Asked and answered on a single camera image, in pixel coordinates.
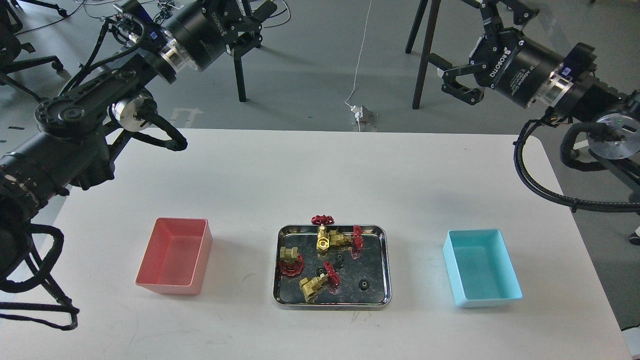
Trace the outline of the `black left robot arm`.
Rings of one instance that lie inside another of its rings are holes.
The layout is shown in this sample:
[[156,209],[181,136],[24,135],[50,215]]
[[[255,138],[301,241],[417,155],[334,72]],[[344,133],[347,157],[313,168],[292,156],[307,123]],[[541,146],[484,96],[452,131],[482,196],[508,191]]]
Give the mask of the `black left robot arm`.
[[53,304],[3,301],[1,317],[32,321],[19,312],[58,312],[75,330],[79,310],[51,275],[64,234],[32,220],[69,185],[87,191],[115,177],[115,160],[130,139],[174,152],[186,138],[158,114],[146,85],[156,77],[172,84],[190,67],[204,71],[222,54],[233,57],[238,99],[246,101],[242,57],[262,44],[263,23],[278,6],[252,8],[247,0],[195,0],[164,23],[137,0],[115,4],[86,64],[58,96],[41,99],[34,112],[39,133],[1,157],[1,291],[18,294],[42,287]]

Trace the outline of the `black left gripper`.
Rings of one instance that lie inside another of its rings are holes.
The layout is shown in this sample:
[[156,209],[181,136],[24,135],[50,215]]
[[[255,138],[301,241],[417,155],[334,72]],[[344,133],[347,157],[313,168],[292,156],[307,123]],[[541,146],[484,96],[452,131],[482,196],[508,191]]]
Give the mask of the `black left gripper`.
[[186,4],[162,26],[167,41],[186,52],[186,62],[204,71],[228,53],[244,56],[261,45],[262,23],[274,15],[273,0],[197,0]]

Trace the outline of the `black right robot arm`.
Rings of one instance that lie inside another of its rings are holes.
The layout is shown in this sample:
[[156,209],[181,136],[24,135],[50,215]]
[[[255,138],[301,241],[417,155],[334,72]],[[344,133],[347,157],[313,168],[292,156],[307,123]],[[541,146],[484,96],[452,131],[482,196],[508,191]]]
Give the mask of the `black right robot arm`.
[[[528,121],[514,142],[514,165],[530,191],[572,212],[639,212],[639,91],[626,95],[595,77],[594,48],[578,43],[560,55],[522,32],[539,10],[521,0],[506,0],[513,26],[505,27],[496,0],[469,0],[482,16],[483,34],[467,64],[455,66],[437,54],[422,54],[413,107],[420,103],[428,64],[441,71],[442,91],[469,105],[492,89],[526,109],[539,101],[547,105],[540,119]],[[569,128],[560,144],[560,160],[583,173],[610,171],[629,189],[628,202],[585,200],[559,194],[535,181],[526,169],[524,147],[540,126]]]

